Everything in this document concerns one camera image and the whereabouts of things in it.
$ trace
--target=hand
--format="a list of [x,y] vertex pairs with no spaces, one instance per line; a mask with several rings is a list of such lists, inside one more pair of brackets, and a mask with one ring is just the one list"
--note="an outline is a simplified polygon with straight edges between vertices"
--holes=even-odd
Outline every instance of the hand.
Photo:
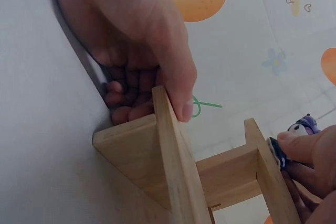
[[[279,145],[294,161],[283,173],[302,223],[336,223],[336,126],[309,136],[278,135]],[[312,201],[293,183],[299,182],[323,201]]]
[[172,0],[58,0],[72,31],[108,67],[106,104],[121,124],[153,113],[151,89],[163,84],[177,118],[192,116],[196,68]]

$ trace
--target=purple toy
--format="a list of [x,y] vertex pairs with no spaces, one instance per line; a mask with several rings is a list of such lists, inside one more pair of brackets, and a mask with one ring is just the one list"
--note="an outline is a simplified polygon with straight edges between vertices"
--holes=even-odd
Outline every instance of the purple toy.
[[[314,135],[320,132],[319,128],[317,128],[316,120],[310,114],[297,120],[287,131],[292,132],[296,136]],[[281,170],[284,169],[291,160],[280,148],[278,140],[269,137],[266,141],[279,168]]]

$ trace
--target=blue flower print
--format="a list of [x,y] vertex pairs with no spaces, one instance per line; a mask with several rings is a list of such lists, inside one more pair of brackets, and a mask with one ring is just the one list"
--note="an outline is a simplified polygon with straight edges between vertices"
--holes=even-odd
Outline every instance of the blue flower print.
[[268,60],[265,60],[262,65],[264,67],[272,67],[272,73],[278,76],[281,72],[287,71],[287,64],[285,62],[286,55],[281,50],[279,53],[275,53],[273,48],[268,49]]

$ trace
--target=wooden frame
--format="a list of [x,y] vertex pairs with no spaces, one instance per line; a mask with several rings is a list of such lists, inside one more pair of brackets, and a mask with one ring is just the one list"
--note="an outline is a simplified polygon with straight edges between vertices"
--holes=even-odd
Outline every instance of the wooden frame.
[[94,147],[165,209],[176,224],[212,224],[212,211],[263,194],[274,224],[300,219],[275,159],[253,119],[246,144],[195,162],[163,87],[155,114],[97,132]]

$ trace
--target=green line drawing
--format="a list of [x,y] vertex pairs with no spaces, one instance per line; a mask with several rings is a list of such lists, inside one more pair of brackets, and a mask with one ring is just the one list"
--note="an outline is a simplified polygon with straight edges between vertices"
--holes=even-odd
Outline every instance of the green line drawing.
[[210,106],[210,107],[215,107],[215,108],[222,108],[223,106],[218,105],[218,104],[213,104],[213,103],[208,103],[208,102],[200,102],[194,95],[193,95],[194,103],[197,105],[197,110],[198,112],[192,116],[192,118],[196,118],[201,114],[201,106]]

